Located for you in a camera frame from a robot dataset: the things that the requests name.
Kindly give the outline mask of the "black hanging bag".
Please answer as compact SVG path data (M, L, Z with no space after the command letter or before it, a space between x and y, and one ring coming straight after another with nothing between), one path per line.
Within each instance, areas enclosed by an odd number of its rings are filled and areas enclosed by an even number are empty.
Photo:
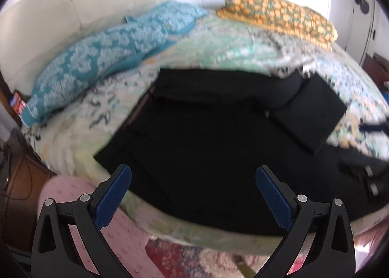
M366 0L355 0L355 3L360 7L362 14L367 15L370 12L370 5Z

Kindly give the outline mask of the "white room door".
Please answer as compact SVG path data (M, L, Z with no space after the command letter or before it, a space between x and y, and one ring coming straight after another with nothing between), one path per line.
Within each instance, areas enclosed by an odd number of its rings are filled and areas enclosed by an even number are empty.
M353 2L351 26L345 51L358 63L362 64L365 59L374 31L375 0L366 0L370 5L370 12L362 14L360 7Z

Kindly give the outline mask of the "cream padded headboard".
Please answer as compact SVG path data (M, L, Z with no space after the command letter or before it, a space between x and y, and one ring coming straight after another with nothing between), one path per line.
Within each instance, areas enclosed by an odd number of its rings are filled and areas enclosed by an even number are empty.
M61 51L168 0L20 0L1 13L1 75L10 91L29 95Z

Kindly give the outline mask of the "dark wooden dresser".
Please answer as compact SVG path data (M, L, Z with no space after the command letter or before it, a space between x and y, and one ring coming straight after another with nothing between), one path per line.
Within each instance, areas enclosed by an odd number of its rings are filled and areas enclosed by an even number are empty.
M388 82L388 72L367 54L362 64L363 70L370 76L379 90L384 89L384 83Z

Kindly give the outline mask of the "black pants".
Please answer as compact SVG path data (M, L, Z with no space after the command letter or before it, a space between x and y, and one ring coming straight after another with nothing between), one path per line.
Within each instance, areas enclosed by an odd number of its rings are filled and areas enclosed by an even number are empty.
M388 163L327 143L345 111L318 75L162 69L94 158L129 166L131 192L173 217L282 236L292 217L262 197L262 165L312 201L341 199L352 221L388 204Z

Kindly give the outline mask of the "blue patterned pillow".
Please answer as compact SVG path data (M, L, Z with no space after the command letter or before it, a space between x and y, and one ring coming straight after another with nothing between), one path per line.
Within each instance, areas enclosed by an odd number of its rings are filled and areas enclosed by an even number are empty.
M197 19L207 15L208 11L200 6L171 0L157 5L138 17L125 15L125 21L157 23L171 35L183 35L195 28Z
M133 69L168 41L157 23L131 22L94 33L61 52L37 78L21 114L31 127L65 107L99 80Z

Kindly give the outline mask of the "red patterned rug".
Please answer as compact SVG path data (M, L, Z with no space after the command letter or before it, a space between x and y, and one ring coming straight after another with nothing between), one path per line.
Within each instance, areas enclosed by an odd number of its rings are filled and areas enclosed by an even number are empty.
M243 277L233 254L150 239L146 253L164 277Z

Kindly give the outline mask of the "brown wooden nightstand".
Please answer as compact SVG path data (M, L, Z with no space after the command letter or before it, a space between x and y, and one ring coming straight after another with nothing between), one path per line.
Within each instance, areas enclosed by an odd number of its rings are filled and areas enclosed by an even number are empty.
M11 249L31 252L40 192L54 175L19 130L1 143L1 239Z

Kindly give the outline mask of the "floral bed sheet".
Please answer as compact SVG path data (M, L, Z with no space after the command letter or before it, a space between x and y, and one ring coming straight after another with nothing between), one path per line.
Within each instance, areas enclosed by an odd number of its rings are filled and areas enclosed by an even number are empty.
M42 162L65 179L104 181L107 171L94 160L94 154L111 139L164 66L242 70L266 76L318 73L347 106L327 143L338 150L355 148L358 154L388 159L388 138L358 128L360 121L384 119L388 104L349 54L337 45L328 51L214 14L200 18L186 35L176 36L172 47L135 69L103 80L45 124L23 127L22 133Z

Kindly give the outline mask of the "near blue patterned pillow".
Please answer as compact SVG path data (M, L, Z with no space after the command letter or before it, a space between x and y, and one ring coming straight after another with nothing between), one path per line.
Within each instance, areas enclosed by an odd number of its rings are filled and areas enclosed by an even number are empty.
M94 33L61 52L37 78L21 114L31 127L65 107L99 80L133 69L168 41L157 23L131 22Z

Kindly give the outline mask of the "far blue patterned pillow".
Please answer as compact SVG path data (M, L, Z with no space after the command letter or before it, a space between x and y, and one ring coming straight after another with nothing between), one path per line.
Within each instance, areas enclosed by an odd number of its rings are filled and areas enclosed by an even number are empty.
M195 28L197 19L207 15L208 11L200 6L171 0L157 5L138 17L125 15L125 21L157 23L171 35L183 35Z

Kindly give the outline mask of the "pink dotted trousers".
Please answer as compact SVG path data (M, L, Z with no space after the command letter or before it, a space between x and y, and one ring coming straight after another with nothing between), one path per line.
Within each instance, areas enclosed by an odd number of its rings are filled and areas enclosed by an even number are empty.
M57 203L72 202L83 194L93 193L96 185L79 177L56 176L50 178L40 192L38 211L42 210L48 198ZM147 234L121 210L117 209L107 227L102 228L102 235L125 269L138 278L163 277L161 271L147 256Z

